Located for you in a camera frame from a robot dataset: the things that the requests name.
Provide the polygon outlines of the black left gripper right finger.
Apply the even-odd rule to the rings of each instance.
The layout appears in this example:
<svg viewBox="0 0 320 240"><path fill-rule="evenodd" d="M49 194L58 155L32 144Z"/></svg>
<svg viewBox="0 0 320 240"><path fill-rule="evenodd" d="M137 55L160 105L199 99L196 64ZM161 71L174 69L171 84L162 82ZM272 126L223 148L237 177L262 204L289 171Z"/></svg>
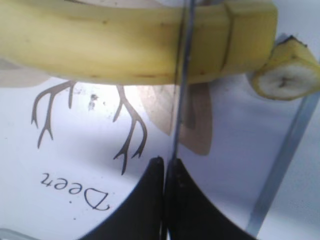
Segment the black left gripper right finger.
<svg viewBox="0 0 320 240"><path fill-rule="evenodd" d="M203 194L179 158L167 166L164 224L171 240L253 240Z"/></svg>

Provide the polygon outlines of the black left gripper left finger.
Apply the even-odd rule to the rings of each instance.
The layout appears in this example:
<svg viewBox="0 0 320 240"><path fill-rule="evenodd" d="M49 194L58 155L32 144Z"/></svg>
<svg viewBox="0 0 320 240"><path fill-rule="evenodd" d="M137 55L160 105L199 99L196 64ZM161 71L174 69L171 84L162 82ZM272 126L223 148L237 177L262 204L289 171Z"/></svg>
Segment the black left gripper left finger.
<svg viewBox="0 0 320 240"><path fill-rule="evenodd" d="M163 216L164 160L149 160L125 201L82 240L159 240Z"/></svg>

